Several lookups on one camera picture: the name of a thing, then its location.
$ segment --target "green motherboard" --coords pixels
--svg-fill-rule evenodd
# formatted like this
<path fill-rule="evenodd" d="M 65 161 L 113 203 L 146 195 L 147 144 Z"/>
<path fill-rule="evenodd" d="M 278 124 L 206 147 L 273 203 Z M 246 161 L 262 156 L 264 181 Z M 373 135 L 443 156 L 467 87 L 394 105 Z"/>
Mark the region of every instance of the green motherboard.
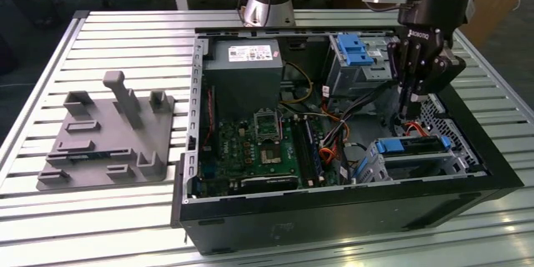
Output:
<path fill-rule="evenodd" d="M 293 123 L 292 119 L 278 119 L 277 113 L 257 114 L 241 121 L 221 120 L 212 155 L 201 160 L 200 197 L 230 195 L 234 185 L 252 178 L 290 177 L 298 180 L 298 188 L 306 186 Z M 317 147 L 324 137 L 322 123 L 318 118 L 310 118 L 309 124 L 313 147 Z"/>

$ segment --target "motherboard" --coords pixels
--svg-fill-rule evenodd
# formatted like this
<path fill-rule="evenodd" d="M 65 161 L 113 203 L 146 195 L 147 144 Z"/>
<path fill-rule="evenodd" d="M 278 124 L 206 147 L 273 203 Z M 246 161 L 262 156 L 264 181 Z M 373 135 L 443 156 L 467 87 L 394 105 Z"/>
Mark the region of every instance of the motherboard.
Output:
<path fill-rule="evenodd" d="M 221 120 L 218 125 L 201 161 L 200 197 L 312 188 L 333 181 L 318 154 L 318 118 L 284 118 L 264 109 L 249 119 Z"/>

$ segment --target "blue plastic tab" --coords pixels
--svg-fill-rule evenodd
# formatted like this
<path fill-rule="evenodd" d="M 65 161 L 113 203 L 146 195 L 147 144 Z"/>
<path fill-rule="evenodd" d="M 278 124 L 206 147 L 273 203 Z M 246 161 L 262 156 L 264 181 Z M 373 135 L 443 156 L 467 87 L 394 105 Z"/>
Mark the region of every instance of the blue plastic tab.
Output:
<path fill-rule="evenodd" d="M 358 166 L 357 172 L 354 172 L 353 177 L 356 178 L 358 176 L 358 174 L 362 172 L 362 170 L 365 169 L 368 165 L 368 158 L 364 159 L 362 163 Z"/>
<path fill-rule="evenodd" d="M 378 142 L 376 143 L 376 145 L 377 145 L 378 153 L 385 153 L 385 152 L 386 152 L 386 147 L 385 147 L 385 145 L 382 144 L 382 142 L 378 141 Z"/>
<path fill-rule="evenodd" d="M 356 34 L 341 34 L 337 37 L 340 50 L 346 56 L 346 63 L 350 66 L 370 66 L 376 63 L 368 55 L 366 44 Z"/>
<path fill-rule="evenodd" d="M 388 153 L 398 153 L 405 151 L 405 147 L 402 146 L 402 142 L 400 139 L 386 139 L 382 140 L 384 146 L 386 147 Z"/>
<path fill-rule="evenodd" d="M 444 143 L 444 146 L 445 146 L 447 149 L 452 148 L 453 143 L 452 143 L 452 139 L 449 139 L 449 137 L 443 136 L 443 143 Z"/>

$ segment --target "floor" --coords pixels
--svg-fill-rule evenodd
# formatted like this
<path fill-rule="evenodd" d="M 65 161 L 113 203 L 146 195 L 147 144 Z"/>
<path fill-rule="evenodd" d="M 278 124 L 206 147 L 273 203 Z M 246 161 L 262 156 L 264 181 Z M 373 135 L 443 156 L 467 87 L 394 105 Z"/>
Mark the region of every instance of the floor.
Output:
<path fill-rule="evenodd" d="M 233 9 L 237 0 L 190 0 L 190 9 Z M 296 0 L 296 8 L 330 8 L 329 0 Z M 0 36 L 19 61 L 19 67 L 0 76 L 0 143 L 9 134 L 25 102 L 57 48 L 77 10 L 138 11 L 177 9 L 174 0 L 0 0 Z M 534 0 L 523 0 L 511 12 L 483 54 L 534 107 Z"/>

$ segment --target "aluminum extrusion table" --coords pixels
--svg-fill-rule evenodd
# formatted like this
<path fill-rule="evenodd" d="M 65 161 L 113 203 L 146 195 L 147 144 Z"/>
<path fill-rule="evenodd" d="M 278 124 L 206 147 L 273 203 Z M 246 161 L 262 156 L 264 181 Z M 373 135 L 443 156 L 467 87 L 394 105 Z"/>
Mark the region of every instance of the aluminum extrusion table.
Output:
<path fill-rule="evenodd" d="M 393 26 L 397 13 L 298 11 L 300 26 Z M 0 149 L 0 266 L 473 266 L 534 257 L 534 114 L 463 34 L 455 52 L 469 67 L 455 80 L 463 99 L 525 188 L 439 228 L 328 243 L 201 256 L 170 229 L 174 167 L 166 180 L 130 188 L 39 192 L 71 90 L 111 98 L 102 84 L 121 69 L 126 85 L 177 99 L 170 161 L 184 151 L 196 28 L 240 26 L 234 11 L 94 12 L 69 26 Z"/>

